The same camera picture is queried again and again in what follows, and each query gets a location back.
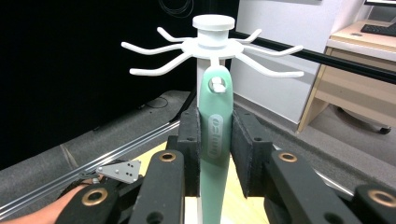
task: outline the white surface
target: white surface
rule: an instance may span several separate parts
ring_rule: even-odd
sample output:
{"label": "white surface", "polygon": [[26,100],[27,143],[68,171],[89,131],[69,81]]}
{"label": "white surface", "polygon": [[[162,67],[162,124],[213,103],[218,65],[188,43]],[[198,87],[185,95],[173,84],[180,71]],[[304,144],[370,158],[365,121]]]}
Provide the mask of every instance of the white surface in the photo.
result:
{"label": "white surface", "polygon": [[[236,31],[305,49],[323,52],[332,32],[349,25],[359,14],[363,0],[242,0]],[[300,121],[318,64],[296,57],[261,59],[275,71],[303,70],[303,78],[271,79],[233,60],[234,92],[294,123]]]}
{"label": "white surface", "polygon": [[354,44],[349,44],[346,42],[331,40],[331,39],[329,39],[329,41],[327,42],[327,46],[335,49],[343,49],[354,53],[359,53],[379,59],[396,62],[396,52],[392,52],[392,51],[373,49],[369,47],[364,47],[362,45],[354,45]]}
{"label": "white surface", "polygon": [[225,31],[234,28],[235,19],[222,15],[201,15],[192,19],[192,26],[198,30]]}

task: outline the black backdrop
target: black backdrop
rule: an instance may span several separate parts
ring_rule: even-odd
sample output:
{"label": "black backdrop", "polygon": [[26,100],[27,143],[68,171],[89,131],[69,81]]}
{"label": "black backdrop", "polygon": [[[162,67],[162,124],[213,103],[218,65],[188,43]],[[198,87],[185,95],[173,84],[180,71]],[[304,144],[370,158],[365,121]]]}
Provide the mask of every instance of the black backdrop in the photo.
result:
{"label": "black backdrop", "polygon": [[[158,68],[181,53],[144,56],[170,45],[156,31],[196,36],[193,16],[236,18],[238,2],[194,1],[187,18],[166,14],[157,0],[2,1],[0,3],[0,169],[60,145],[168,90],[195,87],[194,59],[161,77],[129,69]],[[164,1],[178,7],[184,1]]]}

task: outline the black cable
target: black cable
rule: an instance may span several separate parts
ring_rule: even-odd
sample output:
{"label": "black cable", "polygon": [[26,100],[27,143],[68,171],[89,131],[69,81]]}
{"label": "black cable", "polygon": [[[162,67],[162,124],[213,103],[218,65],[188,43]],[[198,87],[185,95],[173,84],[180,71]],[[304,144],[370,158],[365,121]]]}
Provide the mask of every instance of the black cable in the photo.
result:
{"label": "black cable", "polygon": [[[235,31],[230,31],[230,37],[245,39],[248,38],[249,35]],[[284,50],[292,47],[287,44],[275,42],[273,40],[268,40],[260,37],[258,37],[255,41],[253,41],[252,44],[274,50]],[[335,67],[364,77],[370,77],[391,84],[396,84],[396,72],[394,71],[389,71],[383,68],[374,67],[363,63],[356,63],[350,60],[336,58],[326,54],[314,52],[309,49],[303,49],[291,55],[296,56],[298,58],[306,59],[311,62],[329,65],[330,67]]]}
{"label": "black cable", "polygon": [[[178,18],[178,19],[183,19],[183,18],[187,18],[191,15],[193,9],[194,9],[194,0],[186,0],[186,3],[184,4],[184,6],[180,7],[180,8],[170,8],[167,7],[165,5],[165,3],[163,2],[163,0],[158,0],[158,3],[160,4],[161,9],[166,12],[166,14]],[[188,8],[191,8],[190,11],[188,12],[187,15],[185,16],[181,16],[181,14],[185,13]]]}

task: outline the mint green object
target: mint green object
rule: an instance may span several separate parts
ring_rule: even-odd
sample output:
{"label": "mint green object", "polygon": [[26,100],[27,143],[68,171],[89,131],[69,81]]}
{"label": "mint green object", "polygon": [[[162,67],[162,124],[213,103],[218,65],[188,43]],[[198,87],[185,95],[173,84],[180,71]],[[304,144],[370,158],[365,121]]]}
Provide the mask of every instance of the mint green object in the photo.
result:
{"label": "mint green object", "polygon": [[[225,92],[214,92],[212,78],[222,79]],[[230,161],[233,114],[233,83],[230,72],[221,65],[206,69],[200,90],[202,221],[219,224]]]}

